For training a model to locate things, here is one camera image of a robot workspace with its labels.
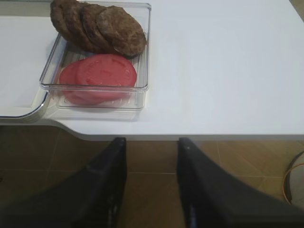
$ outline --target white countertop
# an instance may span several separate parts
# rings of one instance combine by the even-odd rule
[[[150,88],[137,119],[48,110],[37,124],[89,140],[303,139],[304,23],[289,0],[149,3]]]

